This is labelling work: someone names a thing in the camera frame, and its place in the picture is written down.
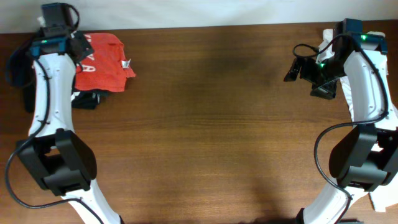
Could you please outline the orange printed t-shirt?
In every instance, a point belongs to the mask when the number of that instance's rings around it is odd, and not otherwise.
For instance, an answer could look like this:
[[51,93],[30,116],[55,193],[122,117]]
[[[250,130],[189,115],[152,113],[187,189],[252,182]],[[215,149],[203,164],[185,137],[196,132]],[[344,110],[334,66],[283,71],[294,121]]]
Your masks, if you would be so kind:
[[113,34],[85,34],[94,52],[77,68],[75,88],[81,91],[123,92],[126,80],[136,74],[124,53],[124,44]]

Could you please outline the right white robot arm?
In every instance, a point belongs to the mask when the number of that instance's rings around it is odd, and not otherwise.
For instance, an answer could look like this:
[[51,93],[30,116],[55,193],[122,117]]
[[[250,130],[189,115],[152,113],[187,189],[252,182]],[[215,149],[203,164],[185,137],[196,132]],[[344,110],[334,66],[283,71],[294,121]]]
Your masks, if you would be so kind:
[[341,78],[351,92],[351,131],[332,149],[326,186],[295,223],[344,223],[358,199],[397,178],[397,115],[387,82],[387,44],[381,32],[364,32],[357,19],[325,30],[311,55],[296,55],[284,80],[304,79],[311,95],[332,100]]

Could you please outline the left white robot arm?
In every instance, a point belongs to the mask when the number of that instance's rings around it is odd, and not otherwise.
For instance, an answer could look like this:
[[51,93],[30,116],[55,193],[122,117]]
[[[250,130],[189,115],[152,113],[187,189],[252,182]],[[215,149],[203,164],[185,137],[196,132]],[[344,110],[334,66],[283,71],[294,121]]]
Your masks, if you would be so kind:
[[33,40],[34,119],[16,154],[39,187],[68,202],[85,223],[122,223],[97,183],[95,155],[72,122],[76,66],[92,53],[84,35],[65,26],[43,28]]

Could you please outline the dark folded clothes pile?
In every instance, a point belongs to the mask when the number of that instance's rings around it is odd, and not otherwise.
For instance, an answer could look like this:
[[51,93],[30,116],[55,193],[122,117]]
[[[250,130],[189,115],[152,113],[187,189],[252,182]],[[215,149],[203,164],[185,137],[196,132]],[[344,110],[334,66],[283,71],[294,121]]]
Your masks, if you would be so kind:
[[33,60],[28,56],[28,52],[39,34],[39,30],[32,34],[13,51],[6,62],[6,81],[10,86],[22,90],[22,102],[28,113],[33,113],[35,108],[35,73],[32,68]]

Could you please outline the white t-shirt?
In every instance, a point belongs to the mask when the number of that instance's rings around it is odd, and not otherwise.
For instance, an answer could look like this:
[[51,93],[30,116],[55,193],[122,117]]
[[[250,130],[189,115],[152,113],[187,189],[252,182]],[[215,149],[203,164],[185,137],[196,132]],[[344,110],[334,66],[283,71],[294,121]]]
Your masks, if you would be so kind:
[[[373,35],[375,37],[385,38],[383,32],[367,32],[361,34],[366,36],[367,40]],[[326,47],[332,41],[332,30],[325,29],[323,31],[323,42],[319,47]],[[365,53],[370,56],[372,62],[376,62],[376,68],[380,68],[382,83],[386,88],[388,100],[389,114],[381,121],[376,122],[376,128],[381,128],[382,131],[397,131],[397,108],[392,104],[390,93],[387,84],[387,56],[382,56],[381,53],[376,53],[376,47],[364,47]],[[317,57],[320,59],[331,58],[336,55],[332,53],[331,47],[327,47],[326,53],[321,53]],[[348,68],[348,77],[340,78],[343,93],[349,107],[349,112],[352,121],[365,121],[371,118],[376,119],[376,115],[382,113],[382,92],[379,84],[376,83],[376,75],[371,74],[371,67],[359,56],[360,53],[354,53],[353,56],[348,57],[348,62],[345,62],[344,68]],[[354,72],[359,69],[364,78],[355,78]],[[375,190],[369,193],[370,199],[373,203],[374,210],[377,212],[386,212],[386,207],[397,204],[397,175],[387,185],[378,186]]]

